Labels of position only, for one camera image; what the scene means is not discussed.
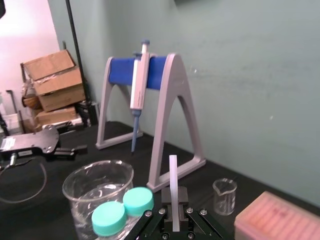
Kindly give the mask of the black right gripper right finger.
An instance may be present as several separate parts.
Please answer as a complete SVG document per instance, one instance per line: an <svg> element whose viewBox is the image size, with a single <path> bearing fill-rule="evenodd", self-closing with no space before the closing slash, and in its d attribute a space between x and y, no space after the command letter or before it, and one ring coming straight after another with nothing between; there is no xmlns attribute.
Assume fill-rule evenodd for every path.
<svg viewBox="0 0 320 240"><path fill-rule="evenodd" d="M186 187L178 189L179 235L183 240L223 240L224 228L206 208L189 205Z"/></svg>

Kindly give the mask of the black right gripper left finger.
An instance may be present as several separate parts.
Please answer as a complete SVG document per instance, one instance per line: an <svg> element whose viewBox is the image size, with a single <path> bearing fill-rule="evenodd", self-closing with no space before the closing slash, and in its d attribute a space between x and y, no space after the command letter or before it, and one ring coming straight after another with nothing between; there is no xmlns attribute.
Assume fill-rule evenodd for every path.
<svg viewBox="0 0 320 240"><path fill-rule="evenodd" d="M172 205L169 188L161 190L161 206L148 209L127 234L128 240L172 240L173 233L165 230L165 220L169 219Z"/></svg>

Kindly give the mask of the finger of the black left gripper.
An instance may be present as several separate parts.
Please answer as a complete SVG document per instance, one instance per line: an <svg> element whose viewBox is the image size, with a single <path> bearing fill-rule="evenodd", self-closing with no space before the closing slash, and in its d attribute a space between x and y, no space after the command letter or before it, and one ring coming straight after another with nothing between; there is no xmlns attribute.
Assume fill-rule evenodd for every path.
<svg viewBox="0 0 320 240"><path fill-rule="evenodd" d="M87 145L79 145L73 148L68 147L57 147L55 149L55 153L65 153L65 154L87 154L88 146Z"/></svg>
<svg viewBox="0 0 320 240"><path fill-rule="evenodd" d="M51 155L51 160L73 160L76 154L68 151L58 151Z"/></svg>

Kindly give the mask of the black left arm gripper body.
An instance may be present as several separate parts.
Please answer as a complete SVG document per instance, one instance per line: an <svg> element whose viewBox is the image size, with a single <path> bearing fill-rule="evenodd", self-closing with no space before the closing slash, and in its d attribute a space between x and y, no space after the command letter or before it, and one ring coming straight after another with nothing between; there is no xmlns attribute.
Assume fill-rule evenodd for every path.
<svg viewBox="0 0 320 240"><path fill-rule="evenodd" d="M9 159L18 157L53 154L59 143L59 132L54 126L39 132L6 136L0 141L0 156Z"/></svg>

